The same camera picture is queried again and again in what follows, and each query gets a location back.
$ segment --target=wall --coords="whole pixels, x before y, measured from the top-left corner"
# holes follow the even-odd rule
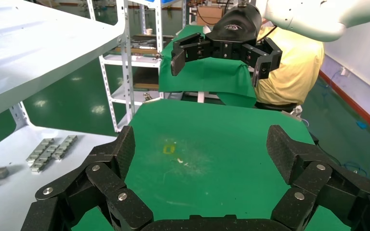
[[[341,39],[325,43],[325,51],[370,85],[370,23],[347,29]]]
[[[345,35],[325,43],[326,57],[321,71],[370,115],[370,23],[349,28]],[[351,70],[341,76],[342,66]]]

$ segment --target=cardboard box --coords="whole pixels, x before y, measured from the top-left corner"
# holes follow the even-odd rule
[[[204,26],[210,24],[216,24],[223,14],[223,9],[217,6],[199,6],[199,14],[197,14],[197,25]]]

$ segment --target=yellow stain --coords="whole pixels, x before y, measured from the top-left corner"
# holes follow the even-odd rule
[[[173,154],[175,152],[175,145],[165,145],[162,150],[164,154]]]

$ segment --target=metal screw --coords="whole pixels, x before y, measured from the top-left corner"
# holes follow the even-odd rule
[[[51,192],[53,192],[53,188],[52,187],[49,187],[49,188],[43,190],[43,194],[44,195],[50,194]]]
[[[325,170],[325,166],[324,165],[317,165],[317,168],[320,169],[320,170]]]
[[[296,192],[294,194],[294,197],[299,199],[299,200],[304,200],[304,195],[301,192]]]
[[[123,192],[123,193],[121,193],[120,195],[119,195],[119,201],[123,201],[123,200],[125,200],[127,198],[127,194],[125,193],[125,192]]]
[[[97,171],[97,170],[99,170],[99,169],[100,169],[100,166],[98,166],[98,165],[95,165],[95,166],[93,166],[93,167],[92,167],[92,170],[93,170],[93,171]]]

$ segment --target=green mat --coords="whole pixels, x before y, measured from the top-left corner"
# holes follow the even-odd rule
[[[289,188],[267,154],[273,124],[312,142],[303,123],[279,112],[173,100],[143,104],[131,121],[136,148],[126,183],[155,220],[270,218]],[[98,213],[90,211],[74,231],[111,230]],[[325,230],[349,228],[320,207],[306,231]]]
[[[178,40],[202,33],[202,26],[186,26]],[[162,51],[159,71],[159,91],[212,91],[226,104],[252,107],[256,95],[251,86],[247,65],[241,61],[207,58],[186,63],[178,76],[171,75],[172,42]]]

